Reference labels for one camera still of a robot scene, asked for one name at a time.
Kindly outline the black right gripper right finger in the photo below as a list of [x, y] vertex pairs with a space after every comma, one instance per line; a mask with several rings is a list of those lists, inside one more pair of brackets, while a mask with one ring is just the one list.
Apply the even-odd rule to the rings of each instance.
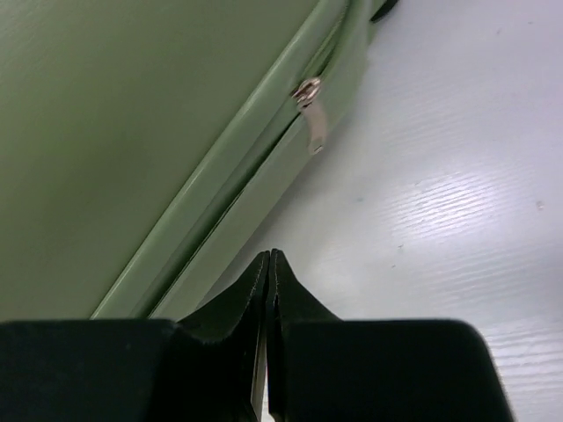
[[277, 421], [511, 421], [486, 341], [456, 319], [343, 320], [268, 267], [268, 410]]

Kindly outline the green hard-shell suitcase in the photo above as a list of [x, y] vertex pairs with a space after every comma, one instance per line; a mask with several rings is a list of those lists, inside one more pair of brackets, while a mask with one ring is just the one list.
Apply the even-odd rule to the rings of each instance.
[[362, 80], [390, 1], [4, 1], [1, 318], [192, 312]]

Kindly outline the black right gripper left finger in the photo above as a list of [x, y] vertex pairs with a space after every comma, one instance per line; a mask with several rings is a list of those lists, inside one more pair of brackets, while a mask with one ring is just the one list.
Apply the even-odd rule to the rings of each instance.
[[4, 421], [257, 421], [269, 256], [179, 321], [1, 326]]

